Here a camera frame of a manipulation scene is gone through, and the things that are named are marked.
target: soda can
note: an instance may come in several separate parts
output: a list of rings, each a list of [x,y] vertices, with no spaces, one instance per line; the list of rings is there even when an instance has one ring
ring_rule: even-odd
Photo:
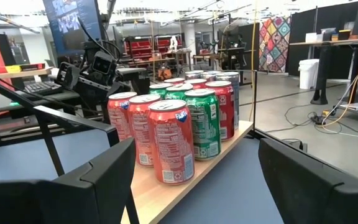
[[[185,100],[185,92],[192,90],[193,85],[189,83],[177,84],[167,88],[166,100]]]
[[[222,73],[220,71],[207,71],[201,74],[201,78],[207,80],[207,82],[213,82],[216,80],[216,74]]]
[[[197,78],[197,79],[193,79],[193,80],[186,80],[185,83],[189,83],[189,84],[193,85],[193,89],[197,90],[200,88],[205,88],[206,80],[203,78]]]
[[[234,90],[229,81],[214,81],[205,84],[215,91],[219,100],[219,120],[221,139],[228,140],[234,136]]]
[[[162,100],[149,106],[149,129],[157,180],[182,184],[194,176],[190,111],[183,100]]]
[[[136,95],[137,93],[135,92],[125,92],[109,96],[107,109],[109,111],[110,123],[115,125],[120,141],[132,137],[129,126],[128,107],[129,99]]]
[[[160,95],[142,95],[129,100],[128,117],[132,136],[135,138],[136,162],[143,166],[153,166],[147,116],[149,106],[160,99]]]
[[[219,101],[214,90],[199,89],[185,93],[193,127],[194,157],[213,159],[221,153]]]
[[[240,120],[240,75],[238,72],[224,72],[216,75],[217,81],[229,81],[234,90],[234,129],[239,128]]]
[[[164,82],[176,85],[176,84],[184,83],[185,79],[184,78],[170,78],[170,79],[164,80]]]
[[[190,79],[195,79],[195,78],[201,78],[201,73],[202,72],[204,72],[204,71],[195,70],[195,71],[185,72],[185,79],[190,80]]]
[[[165,99],[165,94],[167,94],[167,88],[173,86],[172,83],[158,83],[150,85],[149,94],[157,94],[161,96],[161,100]]]

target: colorful quilt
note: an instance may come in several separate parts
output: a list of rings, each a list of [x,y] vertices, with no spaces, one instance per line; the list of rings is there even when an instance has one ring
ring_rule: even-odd
[[[259,30],[259,70],[285,72],[290,40],[291,17],[265,21]]]

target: fanta logo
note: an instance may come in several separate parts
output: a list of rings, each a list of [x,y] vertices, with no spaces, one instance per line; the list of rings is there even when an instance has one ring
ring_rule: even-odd
[[[119,104],[119,106],[120,106],[122,109],[126,110],[126,109],[128,109],[129,101],[122,102],[122,103]]]
[[[177,120],[180,122],[185,122],[187,119],[187,113],[186,111],[182,111],[178,114],[175,114],[175,116],[177,117]]]

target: silver soda can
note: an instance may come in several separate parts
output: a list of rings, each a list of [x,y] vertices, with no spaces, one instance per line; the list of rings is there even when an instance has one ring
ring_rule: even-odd
[[[234,129],[239,128],[240,118],[240,75],[238,72],[223,72],[216,75],[217,81],[230,81],[234,90]]]
[[[207,82],[213,82],[216,81],[216,75],[220,74],[222,72],[220,71],[207,71],[207,72],[203,72],[201,73],[201,78],[204,78],[207,80]]]
[[[186,79],[186,80],[190,80],[190,79],[200,78],[202,72],[204,72],[204,71],[202,71],[202,70],[195,70],[195,71],[185,72],[185,79]]]

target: yellow cable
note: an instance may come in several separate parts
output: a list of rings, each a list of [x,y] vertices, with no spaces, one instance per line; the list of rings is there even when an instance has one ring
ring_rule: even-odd
[[[352,99],[353,99],[354,88],[357,86],[357,84],[358,84],[358,74],[357,74],[356,79],[355,79],[354,84],[353,84],[353,88],[352,88],[352,91],[351,91],[351,95],[350,95],[350,97],[349,97],[349,102],[351,102]],[[319,125],[319,127],[326,127],[326,126],[332,125],[332,124],[334,124],[334,123],[337,123],[337,122],[338,122],[340,119],[342,119],[342,117],[345,115],[346,111],[349,109],[349,105],[350,105],[350,103],[348,103],[348,104],[346,105],[345,110],[343,111],[342,115],[340,115],[340,117],[338,117],[338,119],[336,119],[335,121],[333,121],[333,122],[331,122],[331,123],[329,123],[329,124]]]
[[[255,30],[256,30],[256,17],[257,17],[257,3],[258,0],[255,0],[255,14],[254,14],[254,27],[252,29],[252,47],[251,47],[251,70],[254,70],[254,48],[255,48]],[[251,88],[252,88],[252,104],[251,104],[251,111],[249,112],[248,120],[251,121],[252,113],[254,112],[254,96],[255,92],[255,81],[254,81],[255,72],[252,71],[251,73]]]

